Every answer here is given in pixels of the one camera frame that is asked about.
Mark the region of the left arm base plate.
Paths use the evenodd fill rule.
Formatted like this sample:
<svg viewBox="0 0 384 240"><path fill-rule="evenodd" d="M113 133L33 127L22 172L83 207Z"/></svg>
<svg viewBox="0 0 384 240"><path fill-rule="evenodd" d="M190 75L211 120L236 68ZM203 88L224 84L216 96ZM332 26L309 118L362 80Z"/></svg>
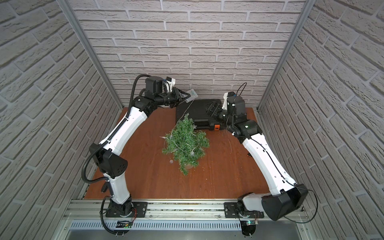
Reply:
<svg viewBox="0 0 384 240"><path fill-rule="evenodd" d="M144 218L147 212L148 202L129 202L119 205L110 202L107 211L107 218Z"/></svg>

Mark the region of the clear battery box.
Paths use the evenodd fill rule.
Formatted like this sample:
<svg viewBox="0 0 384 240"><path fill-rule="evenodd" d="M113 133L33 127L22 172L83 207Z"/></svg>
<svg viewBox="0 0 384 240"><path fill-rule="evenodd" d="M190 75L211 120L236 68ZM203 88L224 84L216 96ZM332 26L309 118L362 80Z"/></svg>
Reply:
<svg viewBox="0 0 384 240"><path fill-rule="evenodd" d="M187 94L189 94L190 96L186 99L186 101L185 101L186 103L192 102L198 97L198 94L196 93L196 91L194 89L188 90Z"/></svg>

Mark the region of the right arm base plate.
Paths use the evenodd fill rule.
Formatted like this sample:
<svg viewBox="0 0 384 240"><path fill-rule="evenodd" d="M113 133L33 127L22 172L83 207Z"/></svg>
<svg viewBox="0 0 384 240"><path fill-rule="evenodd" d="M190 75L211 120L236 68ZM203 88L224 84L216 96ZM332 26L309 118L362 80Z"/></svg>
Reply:
<svg viewBox="0 0 384 240"><path fill-rule="evenodd" d="M224 213L227 219L263 219L265 217L264 212L249 211L241 202L225 202Z"/></svg>

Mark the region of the small green christmas tree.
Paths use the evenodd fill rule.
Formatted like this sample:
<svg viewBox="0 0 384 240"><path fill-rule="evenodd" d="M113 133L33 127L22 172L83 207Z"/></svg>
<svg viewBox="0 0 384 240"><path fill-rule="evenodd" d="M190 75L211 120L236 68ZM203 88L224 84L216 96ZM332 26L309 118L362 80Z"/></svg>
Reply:
<svg viewBox="0 0 384 240"><path fill-rule="evenodd" d="M172 155L185 176L189 173L188 167L196 168L199 160L206 155L206 149L210 147L206 132L197 130L188 114L183 120L179 120L175 127L163 136L163 139L166 145L162 153Z"/></svg>

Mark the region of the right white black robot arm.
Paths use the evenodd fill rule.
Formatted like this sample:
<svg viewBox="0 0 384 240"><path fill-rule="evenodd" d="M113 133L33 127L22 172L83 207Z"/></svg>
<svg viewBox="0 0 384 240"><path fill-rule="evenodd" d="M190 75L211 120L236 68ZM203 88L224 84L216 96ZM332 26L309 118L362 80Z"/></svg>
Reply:
<svg viewBox="0 0 384 240"><path fill-rule="evenodd" d="M277 221L299 209L309 189L296 183L282 167L258 123L248 119L243 98L229 92L224 99L223 104L208 104L206 113L223 124L245 147L262 172L270 191L265 196L253 193L244 195L240 198L241 210L264 212L271 220Z"/></svg>

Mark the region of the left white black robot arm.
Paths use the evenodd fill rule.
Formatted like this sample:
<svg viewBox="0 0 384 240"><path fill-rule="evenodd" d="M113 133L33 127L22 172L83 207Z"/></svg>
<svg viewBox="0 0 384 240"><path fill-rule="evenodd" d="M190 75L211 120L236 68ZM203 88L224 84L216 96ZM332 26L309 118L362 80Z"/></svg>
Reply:
<svg viewBox="0 0 384 240"><path fill-rule="evenodd" d="M127 188L125 173L127 160L121 153L137 128L158 108L177 107L191 97L175 87L176 80L146 74L138 75L132 86L126 115L99 144L91 144L90 155L82 168L82 179L87 184L103 181L102 191L109 191L110 207L121 217L132 210L132 197Z"/></svg>

